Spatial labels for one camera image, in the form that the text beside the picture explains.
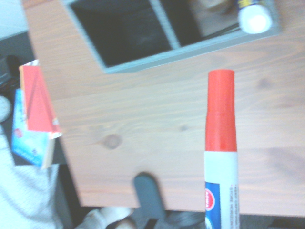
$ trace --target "wood knot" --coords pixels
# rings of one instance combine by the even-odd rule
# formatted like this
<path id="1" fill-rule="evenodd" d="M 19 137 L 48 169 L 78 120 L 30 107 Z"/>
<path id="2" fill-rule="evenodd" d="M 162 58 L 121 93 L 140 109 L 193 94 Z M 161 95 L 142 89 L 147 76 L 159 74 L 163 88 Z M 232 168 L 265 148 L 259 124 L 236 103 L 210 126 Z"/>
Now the wood knot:
<path id="1" fill-rule="evenodd" d="M 115 149 L 122 143 L 122 138 L 119 135 L 108 135 L 103 141 L 103 145 L 108 149 Z"/>

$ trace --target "marker label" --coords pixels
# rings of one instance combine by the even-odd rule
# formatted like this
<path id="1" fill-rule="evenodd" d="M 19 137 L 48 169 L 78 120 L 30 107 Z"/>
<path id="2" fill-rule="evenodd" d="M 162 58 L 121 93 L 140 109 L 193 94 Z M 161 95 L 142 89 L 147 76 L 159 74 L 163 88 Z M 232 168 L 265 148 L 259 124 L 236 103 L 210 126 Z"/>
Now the marker label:
<path id="1" fill-rule="evenodd" d="M 239 229 L 238 155 L 205 152 L 205 215 L 207 229 Z"/>

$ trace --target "bottle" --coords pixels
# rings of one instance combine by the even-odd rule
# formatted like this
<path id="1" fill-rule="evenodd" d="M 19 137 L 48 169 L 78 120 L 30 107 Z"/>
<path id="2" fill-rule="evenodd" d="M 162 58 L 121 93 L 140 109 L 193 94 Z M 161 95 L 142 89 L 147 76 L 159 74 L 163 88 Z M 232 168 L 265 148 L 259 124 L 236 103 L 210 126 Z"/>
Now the bottle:
<path id="1" fill-rule="evenodd" d="M 262 33 L 272 26 L 269 9 L 263 0 L 237 0 L 240 28 L 250 34 Z"/>
<path id="2" fill-rule="evenodd" d="M 239 229 L 238 156 L 232 70 L 209 72 L 204 179 L 206 228 Z"/>

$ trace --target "blue label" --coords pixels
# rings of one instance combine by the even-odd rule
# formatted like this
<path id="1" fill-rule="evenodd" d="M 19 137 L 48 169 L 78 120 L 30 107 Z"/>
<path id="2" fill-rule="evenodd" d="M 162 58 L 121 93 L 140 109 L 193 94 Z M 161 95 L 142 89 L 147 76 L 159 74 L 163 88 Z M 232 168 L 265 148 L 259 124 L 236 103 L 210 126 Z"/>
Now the blue label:
<path id="1" fill-rule="evenodd" d="M 205 183 L 205 228 L 221 229 L 219 184 Z"/>

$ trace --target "red book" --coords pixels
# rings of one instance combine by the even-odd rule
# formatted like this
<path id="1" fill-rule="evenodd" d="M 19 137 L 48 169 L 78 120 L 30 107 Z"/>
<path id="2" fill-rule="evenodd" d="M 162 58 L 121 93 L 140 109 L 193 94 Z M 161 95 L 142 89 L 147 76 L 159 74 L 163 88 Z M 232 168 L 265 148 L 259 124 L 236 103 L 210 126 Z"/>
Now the red book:
<path id="1" fill-rule="evenodd" d="M 20 84 L 24 93 L 24 113 L 27 129 L 51 132 L 52 138 L 61 136 L 61 129 L 54 112 L 40 66 L 19 67 Z"/>

